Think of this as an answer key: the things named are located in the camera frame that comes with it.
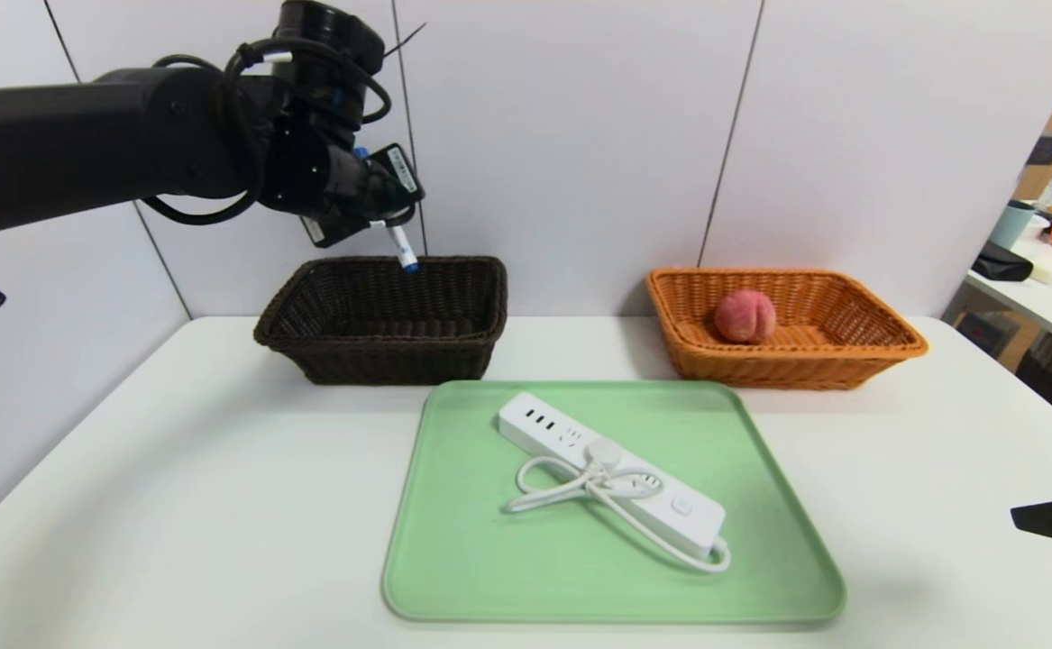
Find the power switch button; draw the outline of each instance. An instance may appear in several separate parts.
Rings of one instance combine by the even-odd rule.
[[[681,513],[683,516],[690,516],[690,512],[693,512],[694,506],[690,505],[689,501],[685,498],[675,498],[670,501],[670,507],[673,508],[674,512]]]

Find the power cord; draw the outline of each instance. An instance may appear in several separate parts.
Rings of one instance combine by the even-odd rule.
[[[694,570],[723,572],[730,567],[730,547],[727,546],[727,542],[723,538],[714,539],[714,550],[721,554],[720,562],[716,564],[700,562],[700,560],[691,557],[690,554],[686,554],[685,551],[679,550],[665,541],[665,539],[662,539],[661,535],[658,535],[648,526],[642,525],[641,521],[638,521],[631,513],[621,508],[621,505],[618,505],[615,499],[652,498],[662,493],[662,478],[658,476],[656,473],[652,473],[649,469],[618,469],[618,463],[621,461],[621,447],[618,446],[615,441],[607,438],[595,440],[594,443],[589,444],[589,447],[587,447],[586,455],[586,469],[579,469],[570,464],[570,462],[558,459],[558,457],[547,455],[534,457],[533,460],[522,464],[522,468],[518,469],[517,482],[518,488],[526,495],[514,498],[508,502],[505,505],[506,512],[520,513],[529,509],[553,505],[554,502],[572,501],[572,499],[578,498],[591,498],[613,510],[613,513],[619,514],[633,529],[645,535],[646,539],[658,544],[658,547],[661,547],[666,553],[671,554],[679,562],[694,568]],[[533,488],[529,484],[526,484],[526,473],[534,467],[542,467],[542,465],[550,465],[550,467],[559,469],[560,472],[571,475],[571,480],[555,486],[555,488]],[[613,486],[614,482],[625,480],[625,478],[629,478],[632,484],[645,486],[638,489],[621,489]]]

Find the label sticker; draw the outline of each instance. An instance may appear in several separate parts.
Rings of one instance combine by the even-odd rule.
[[[310,239],[313,243],[320,243],[321,239],[324,239],[324,232],[321,232],[319,222],[312,221],[311,218],[303,217],[302,223],[305,224],[305,229],[310,234]]]
[[[389,149],[389,161],[393,163],[393,170],[398,174],[402,187],[405,187],[407,192],[417,192],[418,182],[413,182],[413,174],[409,173],[409,165],[406,164],[406,157],[401,155],[401,148]]]

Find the black cable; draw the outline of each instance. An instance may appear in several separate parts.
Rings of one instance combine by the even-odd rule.
[[[406,209],[405,211],[399,214],[398,217],[385,218],[385,219],[382,219],[382,221],[385,221],[385,226],[386,227],[393,227],[393,226],[398,226],[398,225],[405,225],[406,223],[409,223],[410,221],[413,220],[413,214],[417,210],[418,210],[418,208],[416,208],[414,205],[409,205],[409,209]]]
[[[388,115],[390,108],[393,107],[393,100],[389,98],[388,92],[385,92],[385,87],[382,87],[381,83],[369,77],[368,73],[358,66],[347,54],[339,53],[339,50],[328,45],[321,44],[318,41],[307,41],[304,38],[267,38],[265,41],[256,41],[252,44],[246,42],[229,58],[229,63],[225,66],[224,73],[222,73],[224,75],[222,77],[222,105],[224,106],[225,119],[229,120],[237,127],[237,134],[241,137],[242,143],[244,143],[246,150],[249,151],[250,159],[254,161],[254,181],[250,182],[249,188],[245,190],[245,196],[222,210],[203,215],[185,214],[156,197],[142,199],[145,205],[149,205],[149,208],[176,223],[184,225],[214,225],[222,221],[229,221],[230,218],[237,217],[238,214],[245,211],[257,202],[265,185],[265,151],[262,151],[261,141],[258,140],[252,124],[249,123],[249,116],[245,115],[245,110],[241,108],[237,82],[246,69],[265,61],[266,54],[282,53],[282,50],[294,55],[298,53],[311,54],[312,57],[321,59],[339,70],[348,70],[351,77],[356,77],[357,81],[360,81],[372,90],[381,99],[381,108],[363,117],[362,123],[377,122],[377,120]],[[155,63],[155,66],[167,66],[177,62],[218,69],[213,63],[204,59],[191,57],[188,54],[171,54],[167,57],[162,57]]]
[[[195,57],[191,54],[169,54],[167,57],[159,58],[155,63],[155,68],[167,68],[167,66],[174,65],[174,63],[186,63],[190,66],[199,66],[199,68],[211,69],[214,72],[221,72],[219,66],[213,65],[209,61],[200,57]]]
[[[418,36],[418,33],[422,32],[422,29],[425,28],[425,25],[427,25],[427,24],[430,24],[430,23],[422,23],[421,26],[419,26],[418,28],[416,28],[413,32],[409,33],[409,36],[407,36],[406,38],[402,38],[402,40],[401,40],[401,42],[399,42],[399,44],[393,45],[393,48],[390,48],[388,50],[388,53],[383,54],[381,57],[383,59],[388,59],[390,54],[397,53],[398,49],[402,49],[403,47],[405,47],[406,43],[409,42],[410,38],[413,38],[414,36]]]

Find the white cable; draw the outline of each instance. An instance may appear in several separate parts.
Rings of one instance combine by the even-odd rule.
[[[653,532],[652,529],[642,525],[641,521],[633,518],[632,514],[626,512],[625,509],[618,505],[615,498],[626,498],[626,499],[638,499],[638,498],[650,498],[662,493],[662,478],[659,478],[656,473],[649,471],[649,469],[613,469],[609,467],[609,462],[602,462],[595,459],[594,446],[588,449],[588,462],[586,464],[586,469],[580,469],[566,462],[565,460],[560,460],[558,457],[535,457],[533,460],[522,464],[522,468],[518,469],[518,488],[522,489],[522,492],[526,495],[514,498],[512,501],[508,502],[505,506],[505,510],[508,513],[525,512],[527,509],[534,509],[537,507],[543,507],[546,505],[554,504],[554,502],[571,501],[575,498],[592,498],[595,501],[601,502],[603,505],[607,506],[609,509],[613,510],[613,513],[618,513],[625,522],[629,523],[633,529],[640,531],[649,539],[662,550],[666,550],[666,553],[671,554],[679,562],[687,564],[687,566],[694,568],[694,570],[701,570],[703,572],[723,572],[730,567],[730,547],[727,546],[727,542],[723,538],[714,539],[714,550],[719,551],[722,559],[716,564],[711,564],[708,562],[700,562],[700,560],[691,557],[690,554],[686,554],[685,551],[679,550],[676,547],[666,542],[661,535]],[[542,464],[549,464],[551,467],[560,469],[560,471],[566,473],[566,475],[571,475],[569,482],[560,484],[555,488],[531,488],[530,485],[526,484],[526,472],[529,469],[539,467]],[[620,478],[625,476],[652,476],[654,478],[654,485],[650,485],[649,488],[641,488],[638,490],[633,489],[618,489],[613,488],[612,481],[620,480]]]

